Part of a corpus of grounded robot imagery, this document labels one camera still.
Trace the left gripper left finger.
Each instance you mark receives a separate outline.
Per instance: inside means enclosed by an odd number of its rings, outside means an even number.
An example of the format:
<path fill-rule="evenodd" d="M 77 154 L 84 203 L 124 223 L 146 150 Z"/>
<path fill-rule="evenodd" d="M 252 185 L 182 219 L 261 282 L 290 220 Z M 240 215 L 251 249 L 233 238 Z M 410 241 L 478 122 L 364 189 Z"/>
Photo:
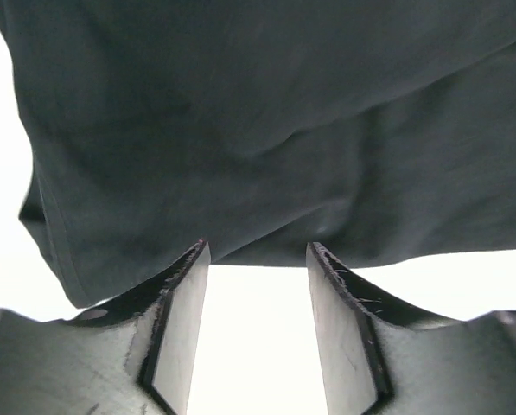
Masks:
<path fill-rule="evenodd" d="M 0 310 L 0 414 L 183 414 L 209 247 L 70 321 Z"/>

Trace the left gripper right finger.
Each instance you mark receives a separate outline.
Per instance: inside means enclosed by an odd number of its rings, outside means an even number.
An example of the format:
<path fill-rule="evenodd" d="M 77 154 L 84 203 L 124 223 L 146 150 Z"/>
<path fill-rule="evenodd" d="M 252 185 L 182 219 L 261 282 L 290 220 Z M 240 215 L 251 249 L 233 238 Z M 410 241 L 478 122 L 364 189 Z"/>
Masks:
<path fill-rule="evenodd" d="M 516 414 L 516 311 L 457 321 L 306 251 L 331 414 Z"/>

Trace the black t-shirt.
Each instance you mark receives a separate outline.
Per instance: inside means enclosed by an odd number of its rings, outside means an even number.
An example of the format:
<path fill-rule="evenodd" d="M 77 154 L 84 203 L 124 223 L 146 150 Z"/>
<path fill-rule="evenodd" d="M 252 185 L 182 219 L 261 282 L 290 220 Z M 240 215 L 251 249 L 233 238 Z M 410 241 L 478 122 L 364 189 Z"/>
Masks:
<path fill-rule="evenodd" d="M 0 1 L 23 225 L 79 308 L 209 242 L 516 249 L 516 1 Z"/>

